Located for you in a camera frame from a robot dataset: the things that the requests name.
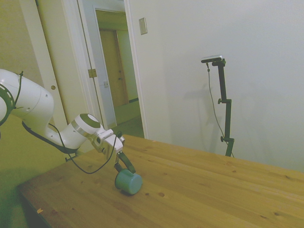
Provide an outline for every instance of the door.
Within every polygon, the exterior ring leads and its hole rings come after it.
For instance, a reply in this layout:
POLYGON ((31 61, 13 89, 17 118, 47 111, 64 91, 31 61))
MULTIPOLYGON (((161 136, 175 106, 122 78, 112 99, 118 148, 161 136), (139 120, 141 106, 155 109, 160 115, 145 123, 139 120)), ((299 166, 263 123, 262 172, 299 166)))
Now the door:
POLYGON ((100 30, 113 106, 129 103, 116 30, 100 30))

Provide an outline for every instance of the cable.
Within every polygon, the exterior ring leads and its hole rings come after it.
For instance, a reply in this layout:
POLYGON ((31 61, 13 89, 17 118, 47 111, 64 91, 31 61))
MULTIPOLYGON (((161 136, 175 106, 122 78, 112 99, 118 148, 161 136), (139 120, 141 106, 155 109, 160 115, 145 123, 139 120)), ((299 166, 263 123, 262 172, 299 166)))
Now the cable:
POLYGON ((16 109, 16 103, 18 101, 18 98, 19 98, 19 95, 20 95, 20 91, 21 91, 21 78, 23 76, 23 71, 20 73, 20 81, 19 81, 19 90, 18 90, 18 93, 17 93, 17 97, 16 97, 16 100, 14 101, 14 109, 16 109))
MULTIPOLYGON (((66 146, 65 144, 63 143, 63 140, 62 140, 62 137, 61 137, 61 134, 59 132, 59 130, 52 124, 49 123, 49 125, 51 125, 52 127, 54 127, 56 129, 56 131, 58 132, 59 134, 59 138, 61 140, 61 143, 62 143, 62 146, 65 148, 66 150, 66 146)), ((112 152, 111 152, 111 155, 109 157, 109 159, 100 167, 98 168, 97 170, 93 171, 93 172, 87 172, 85 170, 83 170, 79 165, 76 164, 76 162, 74 161, 73 157, 68 153, 68 156, 71 158, 72 162, 75 164, 75 166, 77 166, 82 172, 86 173, 86 174, 93 174, 93 173, 96 173, 97 171, 99 171, 102 167, 104 167, 111 159, 112 155, 113 155, 113 152, 114 152, 114 148, 115 148, 115 144, 116 144, 116 139, 117 139, 117 135, 115 137, 115 140, 114 140, 114 145, 113 145, 113 149, 112 149, 112 152)))
POLYGON ((220 125, 219 125, 219 121, 218 121, 217 115, 216 115, 216 113, 215 113, 214 101, 213 101, 213 96, 212 96, 212 93, 211 93, 211 86, 210 86, 210 69, 209 69, 209 64, 206 63, 206 65, 207 65, 207 68, 208 68, 209 91, 210 91, 210 96, 211 96, 211 100, 212 100, 213 113, 214 113, 215 119, 216 119, 216 121, 217 121, 218 127, 219 127, 220 131, 222 132, 222 136, 223 136, 223 138, 225 138, 224 133, 223 133, 223 130, 222 130, 222 128, 221 128, 220 125))
POLYGON ((23 76, 23 71, 20 73, 19 90, 18 90, 18 94, 17 94, 16 100, 15 100, 15 108, 16 108, 16 104, 17 104, 17 101, 18 101, 18 98, 19 98, 19 95, 20 95, 20 91, 21 91, 22 76, 23 76))

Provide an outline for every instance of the door frame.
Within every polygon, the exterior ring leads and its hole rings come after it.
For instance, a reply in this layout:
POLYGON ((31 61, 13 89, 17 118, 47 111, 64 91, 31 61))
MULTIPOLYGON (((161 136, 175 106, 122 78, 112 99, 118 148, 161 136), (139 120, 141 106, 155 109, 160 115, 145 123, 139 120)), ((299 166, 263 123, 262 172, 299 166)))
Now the door frame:
POLYGON ((112 126, 108 126, 107 123, 98 78, 89 77, 88 70, 95 69, 95 62, 82 1, 61 0, 61 2, 88 112, 103 123, 103 127, 108 130, 112 126))
MULTIPOLYGON (((88 105, 88 108, 90 111, 92 110, 92 111, 96 112, 96 105, 94 105, 93 102, 90 102, 90 100, 93 99, 90 91, 92 91, 92 89, 94 89, 94 88, 92 87, 92 84, 89 83, 89 78, 85 74, 85 71, 87 72, 87 70, 88 70, 88 68, 87 68, 88 59, 89 58, 91 59, 91 64, 92 64, 93 68, 95 67, 95 62, 94 62, 92 46, 91 46, 91 42, 90 42, 90 38, 89 38, 90 36, 89 36, 87 24, 86 24, 86 17, 85 17, 83 1, 82 0, 77 0, 77 1, 61 0, 61 1, 63 3, 63 9, 65 11, 68 29, 70 30, 69 32, 71 34, 71 39, 78 40, 78 42, 71 42, 73 49, 74 49, 75 53, 82 53, 82 55, 76 54, 76 57, 79 62, 79 68, 82 70, 82 72, 84 72, 83 74, 81 74, 81 78, 82 78, 82 82, 83 82, 83 90, 86 94, 85 98, 88 101, 87 105, 88 105), (80 21, 79 13, 80 13, 80 16, 82 19, 83 28, 82 28, 82 24, 80 21), (87 55, 83 55, 84 50, 86 50, 86 45, 88 47, 87 55)), ((132 26, 132 19, 130 17, 131 10, 130 10, 129 1, 124 0, 124 7, 125 7, 125 12, 126 12, 127 25, 128 25, 128 31, 129 31, 129 37, 130 37, 133 67, 134 67, 134 72, 135 72, 135 81, 136 81, 137 93, 138 93, 138 98, 139 98, 139 106, 140 106, 142 124, 143 124, 142 125, 143 133, 144 133, 144 137, 146 139, 148 139, 149 135, 148 135, 147 122, 146 122, 146 113, 145 113, 145 108, 144 108, 144 103, 143 103, 142 84, 141 84, 141 80, 140 80, 138 58, 137 58, 137 53, 136 53, 134 29, 132 26)), ((99 27, 98 27, 98 22, 97 22, 96 10, 118 12, 115 10, 104 9, 103 7, 99 7, 96 5, 93 5, 93 9, 94 9, 94 14, 95 14, 95 27, 98 31, 99 31, 99 27)), ((97 92, 98 92, 99 101, 102 101, 101 92, 100 92, 99 87, 97 88, 97 90, 98 90, 97 92)), ((105 110, 104 110, 104 106, 102 103, 103 102, 100 102, 101 113, 102 113, 104 122, 106 122, 105 110)), ((104 127, 112 128, 114 126, 108 126, 105 123, 104 127)))
POLYGON ((52 116, 54 123, 59 130, 63 130, 65 127, 67 127, 67 119, 62 106, 57 81, 49 56, 36 3, 28 0, 20 0, 19 2, 28 29, 30 41, 34 49, 43 86, 51 93, 54 99, 54 113, 52 116))

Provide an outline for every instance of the wooden table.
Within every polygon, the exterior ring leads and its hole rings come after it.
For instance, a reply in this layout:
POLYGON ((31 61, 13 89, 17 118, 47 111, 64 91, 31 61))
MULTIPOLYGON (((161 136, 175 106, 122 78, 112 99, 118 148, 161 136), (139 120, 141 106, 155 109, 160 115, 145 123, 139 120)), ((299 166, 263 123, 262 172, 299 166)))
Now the wooden table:
MULTIPOLYGON (((71 161, 20 192, 54 228, 304 228, 304 173, 125 138, 143 179, 137 194, 115 188, 113 163, 88 175, 71 161)), ((75 161, 93 171, 104 156, 91 151, 75 161)))

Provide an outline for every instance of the robotic arm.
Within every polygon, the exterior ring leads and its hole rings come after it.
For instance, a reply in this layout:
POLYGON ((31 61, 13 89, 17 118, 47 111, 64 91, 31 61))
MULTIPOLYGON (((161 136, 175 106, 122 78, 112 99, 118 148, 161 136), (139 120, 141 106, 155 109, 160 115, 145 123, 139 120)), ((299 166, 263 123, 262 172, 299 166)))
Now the robotic arm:
POLYGON ((0 69, 0 126, 10 114, 22 119, 23 127, 32 135, 55 146, 63 153, 75 153, 88 139, 98 152, 109 159, 109 148, 116 154, 114 167, 118 171, 115 186, 130 194, 139 191, 142 178, 123 153, 124 138, 116 138, 113 131, 105 130, 91 114, 78 115, 63 131, 48 128, 54 112, 52 95, 38 84, 7 70, 0 69), (127 169, 119 164, 122 160, 127 169))

